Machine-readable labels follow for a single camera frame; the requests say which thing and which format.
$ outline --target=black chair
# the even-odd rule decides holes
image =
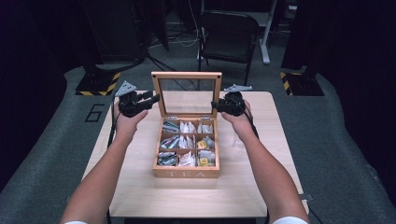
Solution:
[[[259,35],[259,24],[252,17],[225,11],[205,11],[199,20],[200,49],[198,71],[203,58],[245,63],[245,81]]]

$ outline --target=open box lid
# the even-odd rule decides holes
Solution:
[[[151,72],[151,77],[162,117],[217,116],[211,102],[219,102],[220,72]]]

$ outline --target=forearm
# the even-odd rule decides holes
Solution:
[[[127,147],[128,142],[114,140],[73,193],[61,223],[72,220],[103,222],[114,196]]]
[[[283,165],[254,135],[242,136],[259,191],[268,206],[271,221],[293,216],[309,221],[294,182]]]

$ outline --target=wooden box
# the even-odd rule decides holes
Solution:
[[[152,72],[151,76],[161,95],[162,116],[152,165],[155,176],[218,177],[218,112],[211,102],[219,102],[221,73]]]

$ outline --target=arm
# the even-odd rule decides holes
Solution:
[[[114,106],[114,114],[120,111]],[[120,115],[117,121],[116,137],[103,157],[81,181],[64,210],[61,223],[84,221],[102,223],[116,190],[120,169],[126,149],[134,138],[137,123],[148,114],[147,110],[127,118]]]
[[[256,137],[248,118],[245,115],[235,117],[224,112],[221,115],[231,122],[245,145],[254,178],[270,213],[270,222],[281,217],[299,217],[309,222],[289,173]]]

